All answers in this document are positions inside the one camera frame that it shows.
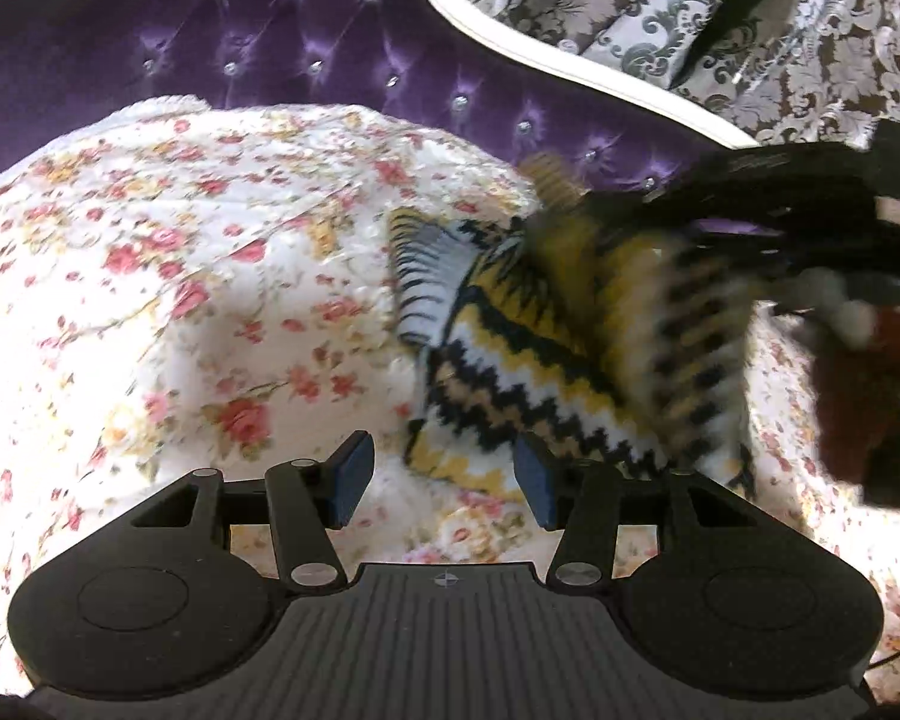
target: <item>purple headboard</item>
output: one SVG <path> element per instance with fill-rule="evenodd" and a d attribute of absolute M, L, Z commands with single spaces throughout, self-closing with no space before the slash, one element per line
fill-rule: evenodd
<path fill-rule="evenodd" d="M 601 189 L 720 148 L 492 52 L 427 0 L 60 1 L 0 6 L 0 20 L 22 14 L 0 42 L 0 170 L 118 107 L 182 94 L 218 107 L 359 103 L 509 162 L 555 151 Z"/>

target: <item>floral blanket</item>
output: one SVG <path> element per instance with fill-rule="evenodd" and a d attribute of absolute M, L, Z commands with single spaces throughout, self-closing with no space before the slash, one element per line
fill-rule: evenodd
<path fill-rule="evenodd" d="M 866 143 L 874 119 L 900 122 L 900 0 L 470 1 L 761 143 Z"/>
<path fill-rule="evenodd" d="M 531 560 L 559 535 L 505 503 L 408 471 L 412 353 L 391 332 L 386 215 L 503 221 L 535 200 L 511 167 L 355 107 L 214 111 L 139 103 L 0 176 L 0 691 L 29 685 L 7 639 L 34 568 L 201 466 L 261 476 L 372 432 L 377 471 L 332 533 L 362 560 Z M 880 591 L 900 648 L 900 518 L 814 463 L 806 360 L 760 314 L 749 398 L 761 504 Z M 274 573 L 266 528 L 234 551 Z M 620 538 L 619 575 L 655 552 Z M 900 695 L 900 661 L 871 672 Z"/>

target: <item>zigzag patterned fabric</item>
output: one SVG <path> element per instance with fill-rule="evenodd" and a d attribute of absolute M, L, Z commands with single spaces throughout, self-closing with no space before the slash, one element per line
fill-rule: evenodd
<path fill-rule="evenodd" d="M 602 255 L 604 270 L 619 269 L 619 277 L 602 280 L 597 303 L 611 303 L 600 312 L 598 327 L 619 343 L 609 341 L 595 357 L 592 344 L 570 329 L 552 282 L 527 256 L 522 220 L 509 228 L 474 220 L 442 223 L 404 208 L 391 216 L 389 229 L 397 333 L 419 350 L 419 411 L 407 449 L 413 469 L 519 500 L 512 443 L 520 432 L 532 432 L 558 458 L 611 461 L 634 478 L 653 477 L 689 457 L 717 482 L 752 496 L 749 452 L 741 447 L 738 429 L 741 407 L 722 408 L 742 400 L 741 355 L 739 362 L 724 360 L 719 383 L 709 381 L 705 388 L 694 386 L 694 376 L 711 370 L 712 379 L 713 365 L 701 367 L 701 360 L 720 350 L 711 344 L 706 354 L 690 355 L 686 365 L 677 358 L 677 373 L 696 373 L 677 375 L 687 386 L 671 392 L 659 408 L 653 406 L 653 388 L 643 389 L 646 403 L 641 388 L 621 390 L 621 377 L 626 381 L 642 368 L 621 368 L 619 360 L 646 359 L 644 367 L 652 372 L 659 357 L 653 339 L 639 341 L 626 322 L 625 312 L 645 288 L 621 259 L 639 259 L 635 242 Z M 648 239 L 644 248 L 657 243 Z M 698 314 L 698 300 L 692 306 Z M 709 314 L 707 321 L 713 322 Z M 712 341 L 714 334 L 704 337 Z M 688 421 L 690 413 L 696 424 Z M 693 435 L 687 435 L 687 425 Z"/>

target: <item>folded cloth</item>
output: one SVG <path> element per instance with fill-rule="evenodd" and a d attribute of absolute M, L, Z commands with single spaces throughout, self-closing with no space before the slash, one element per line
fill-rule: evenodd
<path fill-rule="evenodd" d="M 634 478 L 676 464 L 653 429 L 658 420 L 595 362 L 583 336 L 571 329 L 551 282 L 527 256 L 522 220 L 509 227 L 443 223 L 404 208 L 391 216 L 389 240 L 397 333 L 419 349 L 410 467 L 519 499 L 511 450 L 520 432 L 540 436 L 559 458 L 611 461 Z M 615 287 L 610 293 L 623 304 L 628 291 L 638 295 L 645 284 L 625 279 Z M 648 357 L 654 338 L 641 348 L 627 333 L 618 340 L 631 348 L 616 351 Z M 743 380 L 742 354 L 725 380 L 734 384 L 728 392 L 739 391 L 742 408 L 742 386 L 735 386 Z M 749 452 L 740 433 L 725 431 L 720 445 L 698 458 L 698 467 L 751 497 Z M 732 452 L 726 436 L 734 440 Z"/>

